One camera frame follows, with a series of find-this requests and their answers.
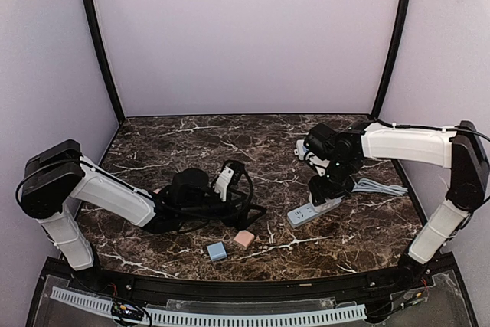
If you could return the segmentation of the white cube socket adapter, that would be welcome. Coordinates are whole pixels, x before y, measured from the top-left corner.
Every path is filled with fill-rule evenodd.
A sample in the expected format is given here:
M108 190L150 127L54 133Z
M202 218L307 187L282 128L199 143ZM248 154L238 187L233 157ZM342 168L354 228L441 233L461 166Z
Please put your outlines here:
M313 211L319 214L336 209L341 202L342 198L315 198L312 193L309 194L309 203L312 205Z

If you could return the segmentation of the blue-grey power strip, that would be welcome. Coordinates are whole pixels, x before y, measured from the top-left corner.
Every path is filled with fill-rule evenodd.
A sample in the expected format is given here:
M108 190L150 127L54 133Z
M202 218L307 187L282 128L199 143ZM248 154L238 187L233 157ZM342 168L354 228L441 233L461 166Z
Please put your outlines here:
M315 206L313 203L309 202L303 206L291 210L287 213L287 220L292 228L297 228L303 224L306 224L317 217L322 216L334 209L336 209L341 203L340 198L330 200L324 204Z

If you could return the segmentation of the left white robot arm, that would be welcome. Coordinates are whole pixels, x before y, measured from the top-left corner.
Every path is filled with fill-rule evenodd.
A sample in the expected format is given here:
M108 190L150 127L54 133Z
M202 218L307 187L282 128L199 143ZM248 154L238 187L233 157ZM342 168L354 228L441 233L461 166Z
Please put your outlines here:
M159 192L117 178L65 140L29 159L15 199L34 218L77 272L96 268L96 252L66 209L69 198L96 205L150 234L179 232L190 221L220 221L239 231L266 213L254 204L254 186L242 162L227 160L215 179L199 168L175 174Z

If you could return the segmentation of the pink plug adapter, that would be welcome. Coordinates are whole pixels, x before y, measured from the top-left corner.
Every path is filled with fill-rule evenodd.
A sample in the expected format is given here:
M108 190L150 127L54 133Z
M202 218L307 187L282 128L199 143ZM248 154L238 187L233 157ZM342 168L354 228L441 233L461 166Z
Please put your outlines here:
M237 235L233 238L233 242L242 247L243 249L247 249L255 239L255 235L249 231L241 230L238 231Z

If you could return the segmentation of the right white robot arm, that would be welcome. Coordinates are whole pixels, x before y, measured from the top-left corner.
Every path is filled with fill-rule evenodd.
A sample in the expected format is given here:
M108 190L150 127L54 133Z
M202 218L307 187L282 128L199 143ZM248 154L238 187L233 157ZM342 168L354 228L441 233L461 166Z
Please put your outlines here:
M319 123L297 141L295 154L316 171L309 181L310 203L324 211L337 207L353 192L352 176L366 159L422 162L449 169L451 178L442 204L398 262L402 267L421 267L489 200L485 138L467 120L443 127L360 121L342 131Z

